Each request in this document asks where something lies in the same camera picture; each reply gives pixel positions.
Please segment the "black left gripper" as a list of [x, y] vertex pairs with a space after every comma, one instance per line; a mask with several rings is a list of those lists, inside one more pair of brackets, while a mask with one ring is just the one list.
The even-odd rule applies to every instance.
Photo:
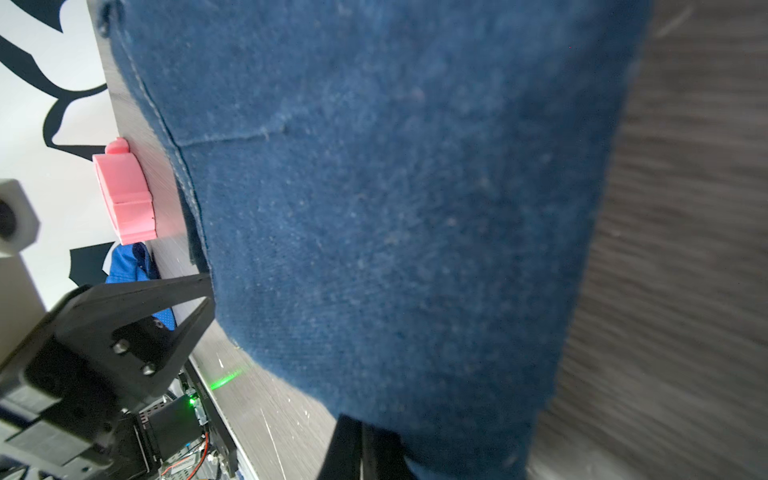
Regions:
[[[153, 324], [153, 314], [193, 300], [174, 330]], [[55, 330], [33, 330], [1, 366], [2, 478], [149, 478], [141, 423], [113, 389], [166, 389], [214, 307], [207, 273], [104, 284], [69, 301]]]

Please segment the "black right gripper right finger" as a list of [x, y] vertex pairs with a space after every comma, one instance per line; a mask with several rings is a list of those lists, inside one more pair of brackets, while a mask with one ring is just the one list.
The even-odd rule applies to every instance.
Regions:
[[397, 434], [371, 425], [362, 425], [362, 479], [414, 479]]

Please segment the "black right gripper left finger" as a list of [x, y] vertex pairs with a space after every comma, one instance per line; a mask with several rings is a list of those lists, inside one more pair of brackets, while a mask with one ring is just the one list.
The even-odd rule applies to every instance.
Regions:
[[338, 418], [318, 480], [359, 480], [361, 477], [362, 424], [351, 417]]

